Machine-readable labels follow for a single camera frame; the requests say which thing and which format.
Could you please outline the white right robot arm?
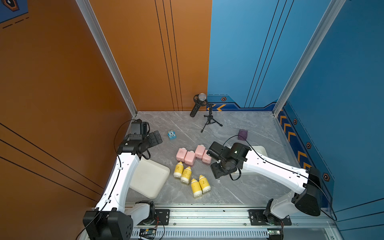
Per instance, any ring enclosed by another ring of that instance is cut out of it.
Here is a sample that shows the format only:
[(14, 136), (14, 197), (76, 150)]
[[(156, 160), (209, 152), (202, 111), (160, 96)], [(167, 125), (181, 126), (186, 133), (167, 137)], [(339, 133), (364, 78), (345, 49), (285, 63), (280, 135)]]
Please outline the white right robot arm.
[(231, 176), (236, 171), (251, 171), (274, 180), (290, 189), (278, 199), (270, 199), (263, 212), (268, 225), (281, 225), (283, 219), (301, 212), (318, 217), (321, 214), (321, 173), (316, 168), (308, 170), (292, 167), (256, 152), (252, 147), (235, 143), (231, 148), (213, 142), (207, 154), (214, 159), (211, 170), (216, 179)]

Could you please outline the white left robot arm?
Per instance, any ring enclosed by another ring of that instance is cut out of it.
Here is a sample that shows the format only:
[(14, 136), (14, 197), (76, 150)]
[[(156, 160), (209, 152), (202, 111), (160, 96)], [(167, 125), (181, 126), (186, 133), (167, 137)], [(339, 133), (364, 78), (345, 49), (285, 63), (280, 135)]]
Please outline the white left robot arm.
[(129, 134), (117, 149), (117, 159), (105, 191), (94, 210), (85, 212), (84, 231), (91, 240), (129, 240), (141, 222), (158, 223), (152, 201), (137, 202), (125, 212), (125, 202), (134, 172), (143, 153), (162, 143), (158, 131)]

